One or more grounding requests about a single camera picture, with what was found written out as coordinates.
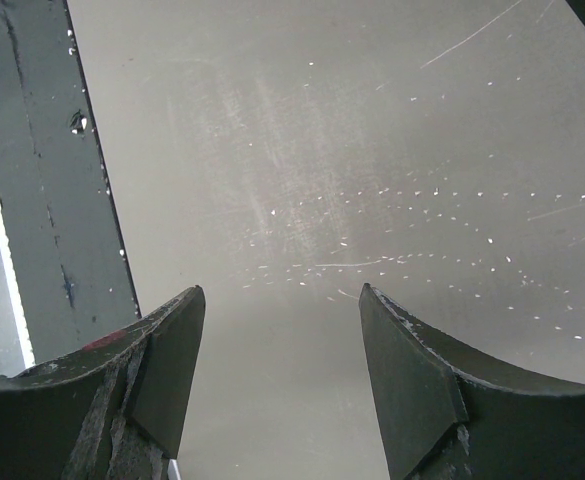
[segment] white strip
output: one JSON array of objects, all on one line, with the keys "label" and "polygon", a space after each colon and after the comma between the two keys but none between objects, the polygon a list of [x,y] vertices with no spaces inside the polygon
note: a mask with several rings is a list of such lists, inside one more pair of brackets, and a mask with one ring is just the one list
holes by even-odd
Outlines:
[{"label": "white strip", "polygon": [[14,265],[12,264],[12,255],[10,253],[10,245],[7,234],[5,233],[5,225],[3,225],[3,216],[1,215],[1,200],[0,200],[0,249],[1,258],[3,260],[3,269],[5,270],[5,279],[8,284],[8,292],[10,294],[10,302],[12,303],[12,311],[14,313],[14,321],[16,323],[16,331],[19,336],[19,343],[21,344],[21,354],[23,355],[23,363],[25,368],[34,366],[34,352],[32,351],[32,344],[30,343],[30,334],[28,332],[28,325],[25,321],[25,312],[21,304],[21,295],[19,294],[19,285],[16,281],[16,273],[14,272]]}]

